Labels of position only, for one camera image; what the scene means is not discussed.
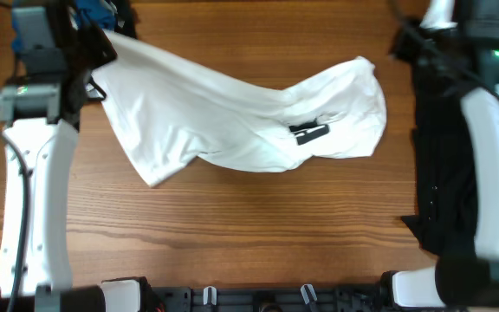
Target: wrinkled fabric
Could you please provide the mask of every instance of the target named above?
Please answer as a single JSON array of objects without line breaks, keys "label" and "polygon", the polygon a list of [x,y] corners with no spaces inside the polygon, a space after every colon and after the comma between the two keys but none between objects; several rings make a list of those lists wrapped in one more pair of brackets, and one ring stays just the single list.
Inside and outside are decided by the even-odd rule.
[{"label": "wrinkled fabric", "polygon": [[402,220],[424,250],[446,257],[474,256],[475,161],[461,95],[455,92],[455,81],[430,68],[412,64],[412,77],[418,215]]},{"label": "wrinkled fabric", "polygon": [[[247,172],[283,172],[312,156],[370,156],[386,125],[385,98],[365,58],[284,90],[258,87],[112,32],[117,61],[94,72],[111,126],[148,185],[200,157]],[[290,126],[328,134],[298,145]]]}]

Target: wood grain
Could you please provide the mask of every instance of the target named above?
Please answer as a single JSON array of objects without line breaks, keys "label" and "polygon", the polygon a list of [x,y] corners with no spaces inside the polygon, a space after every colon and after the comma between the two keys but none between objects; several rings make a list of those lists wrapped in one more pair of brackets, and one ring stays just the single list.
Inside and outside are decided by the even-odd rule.
[{"label": "wood grain", "polygon": [[[426,1],[403,1],[422,15]],[[433,262],[399,216],[415,212],[406,65],[387,56],[397,26],[384,1],[135,4],[141,40],[238,79],[286,88],[363,55],[377,65],[388,124],[371,158],[311,159],[284,173],[202,160],[154,189],[133,170],[101,106],[82,111],[70,175],[75,285],[148,276],[156,286],[372,282]],[[0,87],[10,15],[0,9]],[[0,237],[4,194],[0,144]]]}]

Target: black cloth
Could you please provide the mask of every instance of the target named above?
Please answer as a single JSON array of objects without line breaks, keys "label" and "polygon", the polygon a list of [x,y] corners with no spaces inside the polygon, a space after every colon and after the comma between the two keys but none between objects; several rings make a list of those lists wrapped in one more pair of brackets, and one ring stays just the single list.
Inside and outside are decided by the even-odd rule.
[{"label": "black cloth", "polygon": [[117,25],[114,31],[124,36],[129,36],[134,39],[138,39],[136,34],[136,16],[133,8],[130,6],[130,0],[110,0],[114,6],[117,8]]},{"label": "black cloth", "polygon": [[402,217],[424,250],[474,256],[477,220],[475,164],[457,83],[419,59],[412,64],[418,215]]}]

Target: black cable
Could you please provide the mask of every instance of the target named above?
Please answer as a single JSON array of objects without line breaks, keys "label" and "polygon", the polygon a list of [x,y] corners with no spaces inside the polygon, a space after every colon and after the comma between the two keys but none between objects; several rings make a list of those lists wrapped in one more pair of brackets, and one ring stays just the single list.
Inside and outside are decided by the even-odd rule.
[{"label": "black cable", "polygon": [[23,177],[23,214],[21,216],[21,228],[18,237],[18,248],[16,250],[16,261],[15,261],[15,278],[13,279],[13,288],[10,292],[9,305],[7,306],[7,312],[12,312],[15,307],[16,299],[18,298],[18,290],[21,286],[21,281],[23,279],[23,264],[24,256],[26,255],[26,234],[28,229],[28,218],[29,218],[29,208],[30,208],[30,184],[29,184],[29,170],[26,165],[21,152],[15,143],[13,143],[7,136],[0,131],[0,140],[3,141],[16,156],[18,163],[20,165],[20,174]]},{"label": "black cable", "polygon": [[398,4],[396,3],[397,0],[387,0],[388,4],[390,5],[390,8],[392,10],[393,15],[396,16],[398,19],[402,29],[404,32],[409,35],[411,39],[416,41],[423,47],[424,49],[427,49],[429,52],[431,52],[433,55],[439,57],[442,59],[448,66],[454,68],[458,72],[460,72],[463,76],[471,79],[474,83],[476,83],[480,88],[485,89],[490,95],[494,96],[498,102],[499,102],[499,94],[491,87],[489,86],[486,82],[483,81],[481,77],[479,77],[477,74],[474,72],[470,71],[468,68],[463,66],[462,64],[455,62],[453,59],[451,59],[449,56],[444,54],[442,51],[440,51],[433,42],[427,41],[424,39],[421,34],[419,34],[407,21],[405,18],[404,14],[402,11],[399,9]]},{"label": "black cable", "polygon": [[9,9],[9,10],[12,8],[12,6],[10,4],[4,3],[1,1],[0,1],[0,7],[5,8],[5,9]]},{"label": "black cable", "polygon": [[13,55],[13,57],[14,57],[14,61],[13,61],[13,73],[11,74],[11,78],[15,79],[16,75],[18,74],[18,63],[20,61],[20,56],[18,55],[18,53],[15,53]]},{"label": "black cable", "polygon": [[98,101],[104,101],[107,98],[107,93],[103,91],[103,89],[100,87],[99,84],[95,83],[94,78],[90,76],[90,80],[87,82],[88,84],[92,85],[94,89],[101,94],[100,97],[94,97],[94,98],[88,98],[88,102],[98,102]]}]

